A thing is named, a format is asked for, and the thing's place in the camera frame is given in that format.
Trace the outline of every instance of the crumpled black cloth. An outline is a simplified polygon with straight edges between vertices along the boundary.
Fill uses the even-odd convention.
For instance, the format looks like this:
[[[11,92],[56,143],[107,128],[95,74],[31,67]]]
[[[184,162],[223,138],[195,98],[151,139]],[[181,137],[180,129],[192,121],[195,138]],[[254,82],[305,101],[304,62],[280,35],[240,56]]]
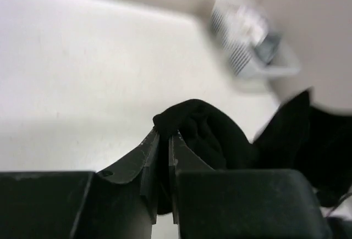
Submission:
[[[352,183],[352,115],[311,106],[310,90],[284,102],[253,144],[231,118],[197,99],[168,108],[153,122],[162,141],[179,130],[214,169],[297,169],[318,189],[324,207],[337,204]]]

